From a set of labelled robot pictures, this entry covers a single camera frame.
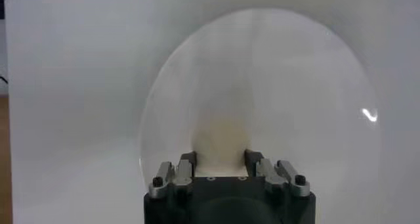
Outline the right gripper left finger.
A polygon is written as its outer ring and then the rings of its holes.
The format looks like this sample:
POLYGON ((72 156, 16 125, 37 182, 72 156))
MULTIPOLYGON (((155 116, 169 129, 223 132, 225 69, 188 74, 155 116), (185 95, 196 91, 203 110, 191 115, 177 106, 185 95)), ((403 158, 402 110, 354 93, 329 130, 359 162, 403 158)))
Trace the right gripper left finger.
POLYGON ((176 166, 171 162, 162 162, 148 187, 152 199, 163 199, 170 195, 188 196, 192 191, 193 178, 197 164, 194 151, 184 153, 176 166))

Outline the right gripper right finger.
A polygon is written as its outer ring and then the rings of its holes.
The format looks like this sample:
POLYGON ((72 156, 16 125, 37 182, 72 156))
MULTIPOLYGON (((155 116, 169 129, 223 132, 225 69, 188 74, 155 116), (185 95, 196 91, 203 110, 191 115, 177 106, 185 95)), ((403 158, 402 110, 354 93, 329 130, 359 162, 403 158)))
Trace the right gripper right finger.
POLYGON ((246 149, 244 162, 250 177, 262 177, 267 192, 287 192, 297 198, 310 196, 310 183, 286 160, 272 164, 261 152, 246 149))

